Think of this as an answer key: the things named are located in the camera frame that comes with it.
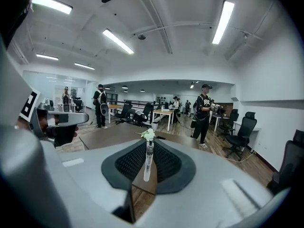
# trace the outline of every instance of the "ceiling pipe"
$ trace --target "ceiling pipe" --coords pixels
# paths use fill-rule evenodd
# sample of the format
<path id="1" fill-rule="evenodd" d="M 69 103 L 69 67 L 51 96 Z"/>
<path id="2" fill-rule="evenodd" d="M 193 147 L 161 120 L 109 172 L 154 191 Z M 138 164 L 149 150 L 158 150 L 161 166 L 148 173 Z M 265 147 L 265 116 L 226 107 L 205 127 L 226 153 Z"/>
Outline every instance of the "ceiling pipe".
<path id="1" fill-rule="evenodd" d="M 154 28 L 154 29 L 150 29 L 150 30 L 147 30 L 147 31 L 143 31 L 143 32 L 140 32 L 140 33 L 137 33 L 137 34 L 131 36 L 130 38 L 137 37 L 137 36 L 142 35 L 142 34 L 147 34 L 147 33 L 150 33 L 150 32 L 154 32 L 154 31 L 157 31 L 157 30 L 160 30 L 160 29 L 170 28 L 170 27 L 177 27 L 177 26 L 200 26 L 200 25 L 209 25 L 209 26 L 216 26 L 216 27 L 218 26 L 218 25 L 215 25 L 215 24 L 212 24 L 212 23 L 204 23 L 204 22 L 185 23 L 185 24 L 181 23 L 181 24 L 167 25 L 167 26 L 156 28 L 156 29 Z M 240 28 L 236 28 L 236 27 L 232 27 L 232 26 L 227 26 L 227 28 L 243 32 L 243 33 L 245 33 L 247 35 L 253 36 L 254 38 L 262 40 L 261 37 L 258 37 L 255 34 L 253 34 L 251 32 L 248 32 L 248 31 L 245 31 L 245 30 L 242 30 Z"/>

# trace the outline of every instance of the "wooden floor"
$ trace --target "wooden floor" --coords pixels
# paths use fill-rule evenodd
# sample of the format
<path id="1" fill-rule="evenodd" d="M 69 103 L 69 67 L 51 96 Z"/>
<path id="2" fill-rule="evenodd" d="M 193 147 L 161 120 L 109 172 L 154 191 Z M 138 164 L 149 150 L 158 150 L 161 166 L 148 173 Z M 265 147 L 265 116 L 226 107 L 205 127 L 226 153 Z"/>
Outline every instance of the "wooden floor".
<path id="1" fill-rule="evenodd" d="M 96 118 L 93 120 L 93 124 L 90 125 L 92 118 L 94 116 L 94 111 L 91 109 L 87 109 L 86 112 L 90 115 L 90 119 L 87 123 L 78 125 L 79 130 L 77 131 L 78 136 L 74 138 L 74 140 L 69 143 L 65 144 L 63 146 L 57 147 L 57 152 L 74 152 L 74 151 L 84 151 L 84 147 L 82 145 L 82 142 L 79 139 L 79 135 L 93 132 L 93 131 L 102 131 L 103 129 L 96 128 Z M 115 125 L 115 120 L 117 120 L 115 117 L 111 117 L 111 123 L 108 124 L 108 120 L 106 117 L 106 126 L 111 127 Z M 190 129 L 190 123 L 192 121 L 192 118 L 181 116 L 180 123 L 175 123 L 174 125 L 170 126 L 170 130 L 168 133 L 180 135 L 180 136 L 187 136 L 190 137 L 191 135 L 191 129 Z M 167 133 L 167 126 L 168 126 L 168 119 L 163 118 L 161 122 L 159 123 L 157 131 L 165 132 Z M 208 151 L 210 153 L 219 155 L 223 158 L 226 156 L 226 152 L 222 150 L 223 147 L 230 147 L 230 144 L 226 141 L 222 141 L 221 137 L 217 137 L 217 134 L 214 132 L 214 125 L 210 125 L 207 136 L 205 138 L 205 142 L 208 146 L 207 149 L 201 149 L 202 151 Z M 245 149 L 243 152 L 243 159 L 247 158 L 250 155 L 250 151 L 248 149 Z M 238 160 L 238 157 L 234 154 L 229 157 L 232 160 Z M 255 155 L 253 154 L 250 156 L 247 160 L 244 162 L 236 162 L 236 161 L 230 161 L 232 164 L 239 167 L 244 172 L 251 175 L 253 178 L 255 178 L 258 182 L 260 182 L 262 185 L 266 186 L 269 181 L 271 180 L 273 172 Z M 132 187 L 132 198 L 133 198 L 133 206 L 134 206 L 134 212 L 135 212 L 135 218 L 138 219 L 153 203 L 154 196 L 146 193 L 144 191 L 141 191 L 135 187 Z"/>

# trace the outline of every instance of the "white sneakers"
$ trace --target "white sneakers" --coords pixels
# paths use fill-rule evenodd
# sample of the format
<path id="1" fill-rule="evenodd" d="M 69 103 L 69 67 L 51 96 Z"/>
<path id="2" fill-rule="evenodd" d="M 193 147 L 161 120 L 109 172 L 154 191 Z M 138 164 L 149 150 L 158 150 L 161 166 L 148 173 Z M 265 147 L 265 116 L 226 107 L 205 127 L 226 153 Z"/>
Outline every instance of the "white sneakers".
<path id="1" fill-rule="evenodd" d="M 202 146 L 202 147 L 205 148 L 205 149 L 208 148 L 208 146 L 207 146 L 205 143 L 200 143 L 199 145 Z"/>

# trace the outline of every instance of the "backpack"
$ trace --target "backpack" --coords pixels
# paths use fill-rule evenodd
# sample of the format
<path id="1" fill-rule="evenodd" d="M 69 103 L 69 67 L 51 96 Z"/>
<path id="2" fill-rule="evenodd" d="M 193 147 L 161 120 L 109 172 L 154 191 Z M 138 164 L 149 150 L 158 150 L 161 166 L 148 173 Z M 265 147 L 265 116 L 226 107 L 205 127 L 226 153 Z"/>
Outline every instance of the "backpack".
<path id="1" fill-rule="evenodd" d="M 106 97 L 105 91 L 101 92 L 99 89 L 97 89 L 97 91 L 100 93 L 99 96 L 98 96 L 98 99 L 97 99 L 98 103 L 99 104 L 105 104 L 105 103 L 107 103 L 107 97 Z M 102 97 L 103 94 L 105 95 L 105 101 L 101 100 L 101 97 Z"/>

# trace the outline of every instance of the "black t-shirt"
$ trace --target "black t-shirt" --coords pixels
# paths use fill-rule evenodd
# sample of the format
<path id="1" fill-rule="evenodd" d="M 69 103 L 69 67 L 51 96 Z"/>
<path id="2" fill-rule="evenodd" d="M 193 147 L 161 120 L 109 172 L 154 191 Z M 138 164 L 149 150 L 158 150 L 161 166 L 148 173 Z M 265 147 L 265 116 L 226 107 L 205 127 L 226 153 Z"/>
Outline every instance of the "black t-shirt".
<path id="1" fill-rule="evenodd" d="M 101 100 L 102 100 L 102 101 L 106 101 L 106 95 L 105 95 L 105 94 L 103 94 L 103 95 L 101 96 Z M 99 107 L 100 107 L 100 104 L 99 104 L 99 102 L 98 102 L 99 95 L 100 95 L 100 93 L 96 90 L 96 91 L 95 91 L 95 94 L 94 94 L 94 96 L 93 96 L 93 99 L 96 99 L 96 100 L 97 100 L 97 102 L 94 103 L 95 108 L 99 108 Z"/>
<path id="2" fill-rule="evenodd" d="M 203 94 L 200 94 L 198 96 L 197 100 L 197 110 L 198 110 L 198 117 L 200 118 L 205 118 L 209 115 L 209 112 L 203 112 L 201 110 L 202 107 L 210 107 L 210 98 L 208 96 L 204 96 Z"/>

